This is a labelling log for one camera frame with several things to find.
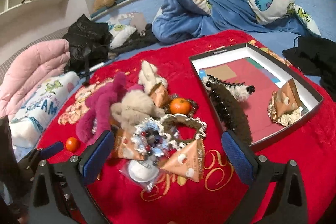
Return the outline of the orange mandarin at left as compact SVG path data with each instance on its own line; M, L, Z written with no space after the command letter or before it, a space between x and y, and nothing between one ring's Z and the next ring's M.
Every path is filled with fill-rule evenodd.
M70 137L65 143L66 149L72 153L75 153L80 147L80 141L75 137Z

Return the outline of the orange mandarin on beads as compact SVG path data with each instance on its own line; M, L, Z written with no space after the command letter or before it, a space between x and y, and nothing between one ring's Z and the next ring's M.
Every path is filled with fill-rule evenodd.
M191 110L191 104L184 98L175 98L169 104L171 114L184 114L187 115Z

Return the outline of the black cardboard box tray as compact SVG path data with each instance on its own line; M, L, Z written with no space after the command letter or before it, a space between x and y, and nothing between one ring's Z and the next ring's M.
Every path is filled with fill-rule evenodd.
M241 103L247 115L252 135L252 146L260 145L283 133L286 127L273 123L267 114L267 106L273 91L293 80L303 104L298 126L309 119L319 108L323 96L287 65L248 43L218 48L190 57L191 64L200 78L210 74L231 83L254 86L255 92Z

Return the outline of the monster scream print pillow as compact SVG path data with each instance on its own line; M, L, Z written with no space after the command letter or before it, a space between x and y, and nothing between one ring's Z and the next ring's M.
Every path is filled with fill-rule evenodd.
M31 148L67 100L80 78L74 71L42 82L10 122L13 145Z

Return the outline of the dark clothing by pillow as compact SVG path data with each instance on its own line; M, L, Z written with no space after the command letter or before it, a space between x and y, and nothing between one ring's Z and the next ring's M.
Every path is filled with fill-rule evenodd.
M125 42L123 46L116 49L110 49L109 47L109 52L119 55L121 53L126 53L133 50L145 48L147 46L157 44L158 42L159 40L153 34L152 24L149 23L146 25L144 36L134 34Z

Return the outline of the round white compact in bag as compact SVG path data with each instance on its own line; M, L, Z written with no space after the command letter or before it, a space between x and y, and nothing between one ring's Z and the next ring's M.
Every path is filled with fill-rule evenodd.
M149 193L158 181L161 171L151 160L128 160L120 173Z

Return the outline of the black puffer jacket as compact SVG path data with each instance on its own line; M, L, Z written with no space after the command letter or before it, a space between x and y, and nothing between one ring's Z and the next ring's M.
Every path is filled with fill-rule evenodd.
M80 16L63 36L68 41L70 53L64 71L80 73L105 61L111 38L108 23L95 23L84 14Z

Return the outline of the pink quilted comforter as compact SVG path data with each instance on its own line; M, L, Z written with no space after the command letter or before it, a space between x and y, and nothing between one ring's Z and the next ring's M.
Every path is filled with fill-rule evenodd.
M24 50L3 78L1 117L12 118L44 80L63 74L69 60L66 39L40 42Z

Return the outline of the small monster print pillow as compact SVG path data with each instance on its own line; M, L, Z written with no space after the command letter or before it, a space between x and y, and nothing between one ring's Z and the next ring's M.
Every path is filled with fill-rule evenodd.
M107 21L109 32L112 35L110 49L116 49L125 44L125 42L134 34L144 36L147 21L143 13L127 12Z

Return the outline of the triangular chocolate snack packet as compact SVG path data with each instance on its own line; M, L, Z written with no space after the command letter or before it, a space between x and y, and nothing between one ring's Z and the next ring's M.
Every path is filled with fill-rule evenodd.
M203 139L195 139L175 152L160 169L194 182L200 182L203 178L204 159Z

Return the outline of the snack packet in box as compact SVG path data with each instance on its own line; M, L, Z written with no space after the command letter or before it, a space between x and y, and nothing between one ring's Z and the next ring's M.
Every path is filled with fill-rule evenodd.
M289 79L278 91L272 92L268 114L272 121L303 106L294 79Z

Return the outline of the white plush rabbit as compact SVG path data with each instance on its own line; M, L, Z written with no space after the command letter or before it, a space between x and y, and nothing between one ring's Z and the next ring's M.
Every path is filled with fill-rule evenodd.
M152 88L156 84L163 84L165 88L168 88L167 80L158 74L158 68L143 60L141 63L141 70L138 74L138 84L144 87L144 92L149 94Z

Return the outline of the black beaded hair clip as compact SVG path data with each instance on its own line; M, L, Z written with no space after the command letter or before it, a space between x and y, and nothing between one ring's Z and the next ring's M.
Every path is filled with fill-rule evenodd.
M240 141L246 145L251 145L252 134L247 116L240 103L234 98L228 89L223 85L206 82L209 88L209 98L225 127L231 130Z

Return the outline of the blue monster print blanket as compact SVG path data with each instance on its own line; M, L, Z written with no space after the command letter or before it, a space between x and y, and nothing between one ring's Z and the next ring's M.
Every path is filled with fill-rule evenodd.
M162 0L152 22L153 34L163 44L225 30L321 35L295 0Z

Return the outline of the light blue crochet scrunchie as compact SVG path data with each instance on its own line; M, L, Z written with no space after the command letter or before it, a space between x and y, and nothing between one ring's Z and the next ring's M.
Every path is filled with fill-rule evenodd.
M143 155L163 157L169 155L172 136L165 132L160 120L145 118L135 125L135 132L131 138L135 149Z

